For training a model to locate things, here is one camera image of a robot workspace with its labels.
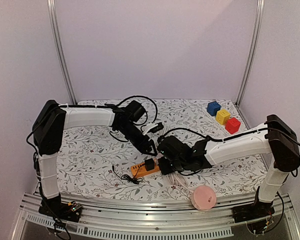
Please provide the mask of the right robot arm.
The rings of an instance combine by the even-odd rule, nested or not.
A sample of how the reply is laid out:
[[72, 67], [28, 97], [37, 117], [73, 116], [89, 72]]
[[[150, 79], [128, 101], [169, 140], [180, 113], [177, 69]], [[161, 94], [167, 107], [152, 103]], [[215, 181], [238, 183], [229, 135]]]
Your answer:
[[287, 176], [300, 167], [297, 135], [275, 114], [268, 115], [266, 122], [250, 130], [220, 139], [206, 135], [193, 146], [171, 135], [170, 130], [157, 141], [157, 150], [169, 170], [189, 171], [192, 175], [229, 160], [271, 154], [272, 166], [258, 187], [256, 201], [248, 208], [252, 218], [259, 218], [268, 210]]

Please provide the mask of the blue cube socket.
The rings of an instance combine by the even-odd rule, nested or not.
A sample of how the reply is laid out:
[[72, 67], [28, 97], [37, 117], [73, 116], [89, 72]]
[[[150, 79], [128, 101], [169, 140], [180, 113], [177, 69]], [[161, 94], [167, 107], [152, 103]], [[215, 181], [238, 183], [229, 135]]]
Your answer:
[[212, 102], [209, 102], [207, 104], [207, 112], [212, 116], [216, 116], [217, 115], [217, 112], [221, 109], [221, 105], [216, 102], [216, 101], [212, 101]]

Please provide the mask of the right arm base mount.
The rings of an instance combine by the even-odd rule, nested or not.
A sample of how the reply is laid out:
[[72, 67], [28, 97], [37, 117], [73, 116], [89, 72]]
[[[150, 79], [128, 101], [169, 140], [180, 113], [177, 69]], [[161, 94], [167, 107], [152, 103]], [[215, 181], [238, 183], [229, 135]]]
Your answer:
[[273, 214], [275, 213], [273, 202], [266, 203], [259, 200], [259, 188], [255, 193], [253, 203], [235, 206], [231, 211], [235, 223], [262, 218], [260, 221], [254, 221], [246, 225], [250, 233], [254, 235], [261, 235], [266, 232], [270, 224], [273, 223]]

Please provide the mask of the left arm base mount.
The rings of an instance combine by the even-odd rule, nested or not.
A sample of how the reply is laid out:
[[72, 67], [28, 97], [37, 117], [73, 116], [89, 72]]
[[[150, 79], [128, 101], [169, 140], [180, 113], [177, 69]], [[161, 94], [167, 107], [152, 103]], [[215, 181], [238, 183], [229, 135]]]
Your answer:
[[63, 203], [60, 195], [50, 199], [43, 196], [38, 212], [57, 220], [78, 223], [81, 218], [82, 208], [83, 206], [75, 201]]

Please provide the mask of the white multi-socket power strip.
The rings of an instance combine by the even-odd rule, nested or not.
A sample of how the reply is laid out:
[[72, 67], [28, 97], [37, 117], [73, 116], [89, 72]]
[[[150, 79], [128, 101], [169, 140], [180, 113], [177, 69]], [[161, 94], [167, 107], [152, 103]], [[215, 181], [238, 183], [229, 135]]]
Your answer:
[[204, 113], [207, 118], [204, 132], [212, 137], [231, 137], [248, 129], [229, 100], [208, 100], [204, 105]]

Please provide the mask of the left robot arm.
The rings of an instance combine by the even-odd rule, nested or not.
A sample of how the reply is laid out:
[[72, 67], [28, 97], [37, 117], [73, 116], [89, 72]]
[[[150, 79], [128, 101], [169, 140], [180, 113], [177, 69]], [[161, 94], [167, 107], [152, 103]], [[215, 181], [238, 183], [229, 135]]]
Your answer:
[[33, 138], [37, 160], [36, 170], [45, 209], [53, 216], [64, 213], [64, 205], [55, 198], [60, 196], [57, 183], [57, 157], [66, 131], [73, 128], [110, 127], [118, 131], [141, 154], [155, 157], [155, 143], [143, 133], [137, 122], [146, 114], [143, 105], [132, 100], [126, 106], [68, 105], [48, 100], [35, 120], [29, 134]]

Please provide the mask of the orange power strip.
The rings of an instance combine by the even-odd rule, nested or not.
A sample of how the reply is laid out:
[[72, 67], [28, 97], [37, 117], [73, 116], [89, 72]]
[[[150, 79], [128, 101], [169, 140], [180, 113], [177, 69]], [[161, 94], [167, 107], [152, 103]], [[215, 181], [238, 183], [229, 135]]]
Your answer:
[[[148, 176], [148, 175], [151, 175], [151, 174], [154, 174], [154, 173], [157, 173], [160, 171], [160, 168], [159, 168], [159, 165], [158, 165], [158, 160], [156, 158], [153, 158], [154, 159], [154, 169], [153, 170], [150, 170], [150, 171], [146, 171], [145, 167], [141, 167], [140, 169], [140, 172], [137, 174], [137, 178], [142, 178], [142, 177], [145, 177], [145, 176]], [[133, 166], [130, 167], [130, 171], [131, 171], [131, 174], [133, 176], [133, 174], [137, 171], [137, 166], [142, 164], [142, 163], [139, 163], [139, 164], [135, 164]]]

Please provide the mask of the black power adapter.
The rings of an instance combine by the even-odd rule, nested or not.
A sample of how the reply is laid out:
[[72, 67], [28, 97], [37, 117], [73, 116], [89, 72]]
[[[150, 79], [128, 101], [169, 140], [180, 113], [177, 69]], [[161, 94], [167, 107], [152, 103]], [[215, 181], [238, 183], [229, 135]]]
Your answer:
[[127, 181], [128, 183], [133, 183], [135, 185], [139, 185], [140, 182], [142, 182], [142, 178], [141, 177], [137, 177], [138, 173], [140, 172], [141, 167], [145, 167], [145, 170], [151, 171], [155, 169], [155, 161], [153, 158], [149, 158], [146, 159], [144, 161], [144, 163], [141, 163], [137, 166], [137, 170], [135, 173], [133, 173], [133, 177], [130, 177], [127, 174], [123, 174], [122, 176], [119, 176], [116, 172], [115, 172], [115, 166], [112, 166], [112, 171], [113, 173], [121, 180], [121, 181]]

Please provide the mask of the red cube socket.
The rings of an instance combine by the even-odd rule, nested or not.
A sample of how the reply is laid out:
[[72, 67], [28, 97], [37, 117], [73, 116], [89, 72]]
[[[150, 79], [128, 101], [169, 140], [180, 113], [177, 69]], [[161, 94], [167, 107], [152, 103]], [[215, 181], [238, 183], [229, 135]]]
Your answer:
[[235, 134], [239, 131], [240, 126], [241, 126], [241, 122], [237, 118], [232, 117], [226, 122], [225, 129], [230, 134]]

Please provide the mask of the yellow cube socket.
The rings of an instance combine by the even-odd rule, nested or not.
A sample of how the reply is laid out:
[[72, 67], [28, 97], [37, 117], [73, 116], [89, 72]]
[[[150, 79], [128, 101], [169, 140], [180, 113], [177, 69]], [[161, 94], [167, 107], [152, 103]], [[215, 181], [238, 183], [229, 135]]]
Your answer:
[[230, 117], [231, 114], [226, 109], [220, 109], [216, 113], [215, 119], [220, 125], [225, 125]]

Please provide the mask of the pink round socket hub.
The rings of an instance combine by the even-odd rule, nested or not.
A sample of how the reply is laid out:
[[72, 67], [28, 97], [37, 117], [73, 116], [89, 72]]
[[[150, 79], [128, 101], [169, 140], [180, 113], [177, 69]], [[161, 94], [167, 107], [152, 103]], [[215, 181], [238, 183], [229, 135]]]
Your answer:
[[199, 211], [213, 208], [216, 202], [216, 193], [209, 186], [198, 186], [191, 195], [191, 203]]

